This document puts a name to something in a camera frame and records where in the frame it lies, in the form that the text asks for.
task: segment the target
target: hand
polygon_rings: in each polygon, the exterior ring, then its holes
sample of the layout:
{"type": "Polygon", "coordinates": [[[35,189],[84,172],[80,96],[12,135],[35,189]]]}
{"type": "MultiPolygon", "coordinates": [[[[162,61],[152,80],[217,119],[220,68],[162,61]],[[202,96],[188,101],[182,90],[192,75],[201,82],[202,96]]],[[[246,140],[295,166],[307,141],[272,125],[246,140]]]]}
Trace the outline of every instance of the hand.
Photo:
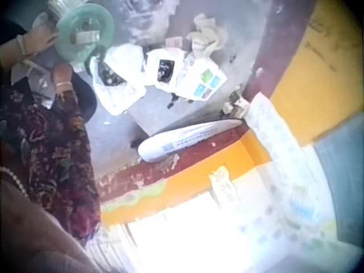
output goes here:
{"type": "MultiPolygon", "coordinates": [[[[53,80],[54,85],[57,86],[57,84],[71,82],[72,74],[73,74],[73,69],[72,69],[72,66],[70,66],[69,64],[57,65],[53,71],[52,80],[53,80]]],[[[67,85],[67,84],[56,87],[57,93],[62,93],[64,91],[69,91],[69,90],[73,90],[73,88],[71,85],[67,85]]]]}
{"type": "Polygon", "coordinates": [[[58,33],[48,25],[33,28],[24,35],[25,50],[27,55],[37,54],[54,45],[58,33]]]}

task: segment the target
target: bangle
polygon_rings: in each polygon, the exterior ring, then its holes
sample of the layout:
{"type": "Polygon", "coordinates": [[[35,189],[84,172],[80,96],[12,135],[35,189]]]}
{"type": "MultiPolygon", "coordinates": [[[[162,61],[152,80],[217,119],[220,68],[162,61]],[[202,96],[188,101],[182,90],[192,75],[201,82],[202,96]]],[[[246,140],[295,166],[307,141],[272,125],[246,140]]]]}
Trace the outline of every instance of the bangle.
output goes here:
{"type": "Polygon", "coordinates": [[[60,83],[56,84],[56,88],[60,87],[60,86],[64,86],[64,85],[69,85],[71,88],[73,88],[73,84],[69,81],[60,82],[60,83]]]}
{"type": "Polygon", "coordinates": [[[24,57],[28,56],[28,54],[26,54],[26,51],[25,51],[25,45],[24,45],[24,37],[22,35],[17,35],[16,36],[16,39],[18,41],[18,44],[19,44],[19,47],[20,47],[20,50],[22,51],[22,55],[24,57]]]}

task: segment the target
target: floral dress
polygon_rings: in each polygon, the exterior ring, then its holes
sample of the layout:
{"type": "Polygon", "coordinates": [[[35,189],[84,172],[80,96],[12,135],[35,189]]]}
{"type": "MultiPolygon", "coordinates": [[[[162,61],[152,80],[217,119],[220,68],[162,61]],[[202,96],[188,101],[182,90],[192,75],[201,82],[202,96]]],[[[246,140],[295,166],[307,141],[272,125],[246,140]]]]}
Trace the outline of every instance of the floral dress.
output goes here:
{"type": "Polygon", "coordinates": [[[25,100],[17,90],[2,86],[1,92],[6,101],[0,107],[2,148],[19,158],[31,201],[86,242],[100,224],[100,199],[74,91],[57,95],[51,110],[25,100]]]}

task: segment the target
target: yellow wall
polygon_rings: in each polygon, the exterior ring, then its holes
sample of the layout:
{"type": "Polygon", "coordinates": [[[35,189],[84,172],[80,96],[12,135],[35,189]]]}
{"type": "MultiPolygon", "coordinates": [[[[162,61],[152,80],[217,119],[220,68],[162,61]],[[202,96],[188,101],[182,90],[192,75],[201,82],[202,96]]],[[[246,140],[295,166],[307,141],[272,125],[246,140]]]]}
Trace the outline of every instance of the yellow wall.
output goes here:
{"type": "MultiPolygon", "coordinates": [[[[301,145],[362,109],[362,36],[350,14],[336,1],[319,0],[308,27],[271,100],[301,145]]],[[[130,222],[175,206],[210,187],[209,174],[225,165],[231,179],[270,160],[249,131],[241,141],[170,177],[158,197],[103,213],[105,225],[130,222]]]]}

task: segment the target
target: pearl necklace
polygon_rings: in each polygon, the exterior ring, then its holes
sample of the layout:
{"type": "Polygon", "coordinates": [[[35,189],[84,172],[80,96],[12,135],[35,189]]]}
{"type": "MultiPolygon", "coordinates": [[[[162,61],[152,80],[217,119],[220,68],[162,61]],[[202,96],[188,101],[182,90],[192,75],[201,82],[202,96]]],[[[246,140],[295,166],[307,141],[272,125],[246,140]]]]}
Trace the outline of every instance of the pearl necklace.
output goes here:
{"type": "Polygon", "coordinates": [[[24,194],[24,196],[26,198],[29,198],[28,193],[25,190],[22,182],[20,182],[20,179],[18,179],[18,177],[15,175],[15,173],[13,173],[11,170],[9,170],[8,168],[5,168],[3,166],[0,166],[0,172],[8,174],[15,181],[16,185],[18,186],[20,191],[24,194]]]}

